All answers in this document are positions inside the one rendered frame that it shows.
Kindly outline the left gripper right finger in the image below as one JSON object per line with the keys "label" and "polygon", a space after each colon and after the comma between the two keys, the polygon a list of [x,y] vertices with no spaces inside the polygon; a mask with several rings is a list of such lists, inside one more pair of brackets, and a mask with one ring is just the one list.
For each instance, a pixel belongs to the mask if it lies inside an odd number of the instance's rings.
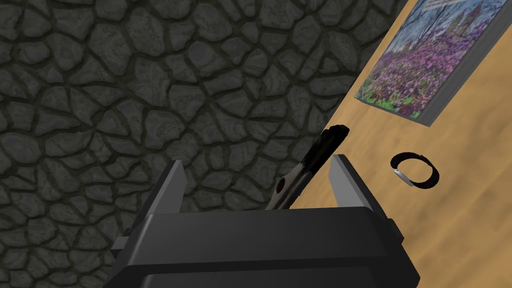
{"label": "left gripper right finger", "polygon": [[366,207],[377,211],[376,199],[343,154],[331,157],[328,178],[338,207]]}

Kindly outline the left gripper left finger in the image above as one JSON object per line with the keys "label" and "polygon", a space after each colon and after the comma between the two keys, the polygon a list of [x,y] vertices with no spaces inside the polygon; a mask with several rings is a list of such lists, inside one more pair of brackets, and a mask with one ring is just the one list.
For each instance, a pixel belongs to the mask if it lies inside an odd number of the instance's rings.
{"label": "left gripper left finger", "polygon": [[182,161],[170,161],[144,201],[137,214],[136,224],[141,224],[152,214],[178,213],[186,185],[187,177]]}

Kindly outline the black and grey knife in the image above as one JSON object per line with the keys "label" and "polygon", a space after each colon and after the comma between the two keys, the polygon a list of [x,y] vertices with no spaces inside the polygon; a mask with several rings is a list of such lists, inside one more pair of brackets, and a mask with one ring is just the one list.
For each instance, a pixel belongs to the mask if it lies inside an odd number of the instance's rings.
{"label": "black and grey knife", "polygon": [[277,182],[265,209],[289,209],[319,169],[346,139],[349,131],[350,129],[342,124],[323,130],[303,159]]}

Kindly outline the light wooden table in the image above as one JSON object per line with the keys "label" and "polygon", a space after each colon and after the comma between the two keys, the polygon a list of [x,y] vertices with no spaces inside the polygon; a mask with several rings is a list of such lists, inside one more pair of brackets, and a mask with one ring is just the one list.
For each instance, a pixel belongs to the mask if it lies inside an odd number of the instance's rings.
{"label": "light wooden table", "polygon": [[[512,288],[512,27],[429,127],[354,98],[417,0],[408,0],[329,124],[350,132],[344,154],[404,235],[418,288]],[[393,156],[425,156],[439,182],[420,189],[393,171]],[[418,159],[398,169],[432,173]]]}

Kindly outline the book with purple flower cover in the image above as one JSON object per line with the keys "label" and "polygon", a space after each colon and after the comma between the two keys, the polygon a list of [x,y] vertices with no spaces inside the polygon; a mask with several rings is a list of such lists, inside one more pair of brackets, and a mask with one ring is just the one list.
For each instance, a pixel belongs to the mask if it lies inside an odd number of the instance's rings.
{"label": "book with purple flower cover", "polygon": [[417,0],[355,98],[431,126],[512,24],[512,0]]}

